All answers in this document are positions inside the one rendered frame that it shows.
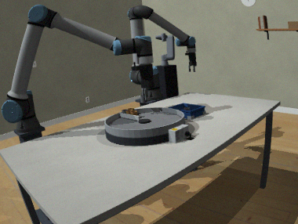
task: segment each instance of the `wooden floor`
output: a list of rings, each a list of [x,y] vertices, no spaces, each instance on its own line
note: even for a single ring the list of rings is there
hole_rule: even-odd
[[[53,132],[93,121],[134,103],[54,125]],[[274,112],[267,187],[260,188],[265,120],[170,186],[104,224],[298,223],[298,115]],[[0,149],[18,138],[0,142]],[[12,172],[0,157],[0,223],[31,223]]]

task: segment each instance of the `gray circular platform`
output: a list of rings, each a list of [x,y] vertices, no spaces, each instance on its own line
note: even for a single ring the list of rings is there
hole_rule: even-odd
[[[184,113],[179,110],[162,107],[136,110],[138,116],[118,113],[104,122],[109,141],[126,146],[164,143],[169,141],[169,129],[185,124]]]

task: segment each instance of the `blue tray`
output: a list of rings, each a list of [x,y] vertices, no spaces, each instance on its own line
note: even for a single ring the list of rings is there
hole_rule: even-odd
[[[205,112],[205,106],[189,104],[189,103],[177,104],[170,108],[180,110],[181,112],[184,113],[184,118],[188,120],[201,116]]]

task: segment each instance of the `tabletop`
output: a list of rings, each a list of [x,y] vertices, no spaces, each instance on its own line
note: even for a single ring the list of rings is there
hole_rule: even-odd
[[[97,223],[158,192],[198,167],[272,112],[280,102],[189,93],[142,106],[205,106],[189,124],[192,140],[121,146],[105,137],[107,118],[0,151],[53,223]]]

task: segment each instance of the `blue plastic crate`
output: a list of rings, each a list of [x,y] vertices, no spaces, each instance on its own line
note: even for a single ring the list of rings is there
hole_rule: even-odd
[[[188,120],[199,117],[203,115],[205,112],[205,106],[189,104],[189,103],[177,104],[170,108],[180,110],[181,112],[184,113],[184,118]]]

